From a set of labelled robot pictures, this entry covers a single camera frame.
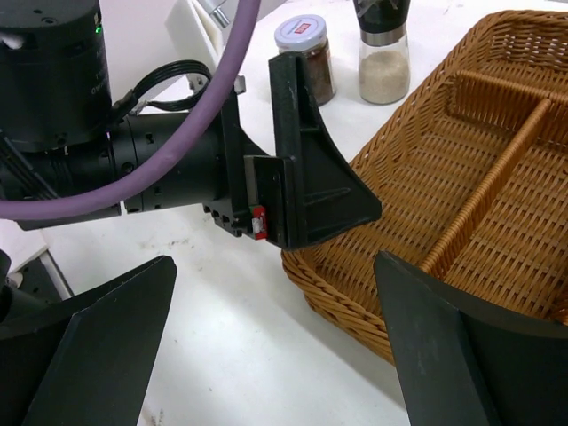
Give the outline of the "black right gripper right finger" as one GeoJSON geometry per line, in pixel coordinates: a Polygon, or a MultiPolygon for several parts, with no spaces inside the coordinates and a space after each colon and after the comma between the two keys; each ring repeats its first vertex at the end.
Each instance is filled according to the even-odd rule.
{"type": "Polygon", "coordinates": [[[378,297],[413,425],[565,425],[567,327],[380,252],[378,297]]]}

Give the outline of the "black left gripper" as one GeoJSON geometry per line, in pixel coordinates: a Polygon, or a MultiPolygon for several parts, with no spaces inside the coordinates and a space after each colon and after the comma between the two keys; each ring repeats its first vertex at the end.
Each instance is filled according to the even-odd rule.
{"type": "MultiPolygon", "coordinates": [[[[338,150],[315,101],[307,60],[282,53],[269,62],[276,154],[267,176],[269,241],[290,251],[329,241],[378,220],[382,203],[338,150]]],[[[162,147],[184,113],[125,118],[110,130],[114,173],[130,175],[162,147]]],[[[241,127],[231,88],[219,118],[188,154],[145,191],[124,201],[129,214],[201,204],[234,237],[255,240],[245,157],[264,155],[241,127]]]]}

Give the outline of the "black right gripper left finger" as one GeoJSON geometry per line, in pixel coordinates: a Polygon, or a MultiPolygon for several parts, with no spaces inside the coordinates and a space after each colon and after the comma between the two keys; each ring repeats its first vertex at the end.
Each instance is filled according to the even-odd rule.
{"type": "Polygon", "coordinates": [[[158,256],[47,304],[1,286],[1,423],[134,425],[178,269],[158,256]]]}

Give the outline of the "black-top salt grinder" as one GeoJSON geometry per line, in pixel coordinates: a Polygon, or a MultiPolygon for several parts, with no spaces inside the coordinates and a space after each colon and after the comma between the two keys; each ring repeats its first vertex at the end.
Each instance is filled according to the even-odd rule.
{"type": "Polygon", "coordinates": [[[406,21],[410,2],[355,1],[360,31],[359,95],[388,105],[401,100],[410,85],[406,21]]]}

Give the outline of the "white-lid brown spice jar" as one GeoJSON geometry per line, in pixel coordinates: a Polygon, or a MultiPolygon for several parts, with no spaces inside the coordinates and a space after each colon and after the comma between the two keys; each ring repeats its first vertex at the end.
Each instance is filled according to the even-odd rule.
{"type": "Polygon", "coordinates": [[[316,14],[303,14],[283,21],[274,31],[279,53],[302,53],[307,60],[312,91],[318,106],[335,95],[327,23],[316,14]]]}

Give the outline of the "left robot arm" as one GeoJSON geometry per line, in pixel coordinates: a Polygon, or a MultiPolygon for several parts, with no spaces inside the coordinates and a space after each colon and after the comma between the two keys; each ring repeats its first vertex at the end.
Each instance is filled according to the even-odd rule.
{"type": "Polygon", "coordinates": [[[216,70],[177,60],[112,100],[98,2],[2,2],[2,218],[36,230],[198,204],[230,234],[284,250],[379,219],[300,54],[269,63],[275,154],[242,129],[234,83],[258,9],[239,2],[216,70]]]}

